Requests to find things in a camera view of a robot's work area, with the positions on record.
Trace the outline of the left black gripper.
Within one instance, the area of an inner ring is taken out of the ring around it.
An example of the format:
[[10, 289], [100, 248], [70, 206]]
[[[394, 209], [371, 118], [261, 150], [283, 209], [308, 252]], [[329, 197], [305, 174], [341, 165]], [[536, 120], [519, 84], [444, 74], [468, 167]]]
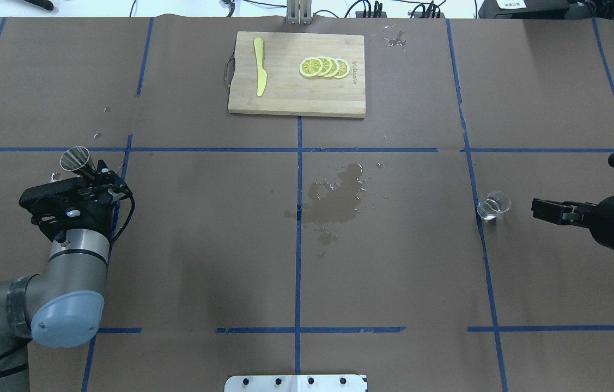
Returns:
[[49, 241], [62, 243], [73, 229], [89, 229], [114, 243], [129, 224], [134, 206], [123, 225], [113, 232], [113, 213], [118, 201], [134, 196], [129, 186], [103, 160], [98, 160], [93, 180], [82, 176], [28, 188], [21, 193], [19, 206], [31, 214]]

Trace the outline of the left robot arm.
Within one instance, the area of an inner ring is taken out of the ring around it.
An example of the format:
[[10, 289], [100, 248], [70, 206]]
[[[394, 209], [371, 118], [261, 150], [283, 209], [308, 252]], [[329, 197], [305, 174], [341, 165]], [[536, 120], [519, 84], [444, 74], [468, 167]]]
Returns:
[[69, 179], [28, 188], [19, 206], [52, 244], [45, 270], [0, 282], [0, 391], [28, 391], [28, 345], [71, 348], [94, 338], [104, 310], [114, 209], [134, 196], [105, 161], [60, 161]]

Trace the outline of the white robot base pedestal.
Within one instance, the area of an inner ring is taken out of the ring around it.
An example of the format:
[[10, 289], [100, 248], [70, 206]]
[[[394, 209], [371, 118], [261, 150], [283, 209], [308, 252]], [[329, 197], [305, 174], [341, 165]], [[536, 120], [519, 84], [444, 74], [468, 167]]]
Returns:
[[225, 382], [224, 391], [368, 391], [367, 376], [323, 375], [241, 375]]

